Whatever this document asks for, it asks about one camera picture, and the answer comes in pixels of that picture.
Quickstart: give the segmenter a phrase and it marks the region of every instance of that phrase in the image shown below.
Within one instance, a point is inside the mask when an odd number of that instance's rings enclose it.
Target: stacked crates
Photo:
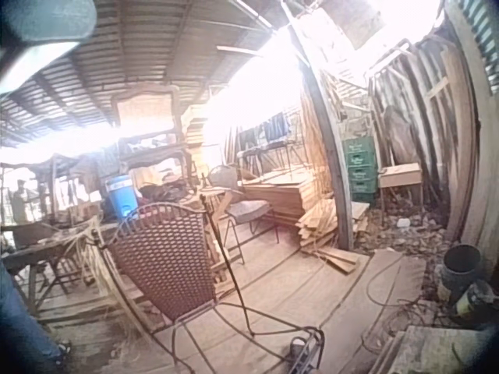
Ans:
[[[372,203],[377,191],[377,161],[374,138],[363,136],[343,141],[349,171],[352,201]]]

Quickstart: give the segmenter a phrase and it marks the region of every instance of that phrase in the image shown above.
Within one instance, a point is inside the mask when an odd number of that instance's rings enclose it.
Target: blue cooler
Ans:
[[[106,189],[109,192],[109,199],[112,207],[115,208],[119,221],[123,221],[130,212],[139,207],[132,179],[128,175],[121,175],[108,180]]]

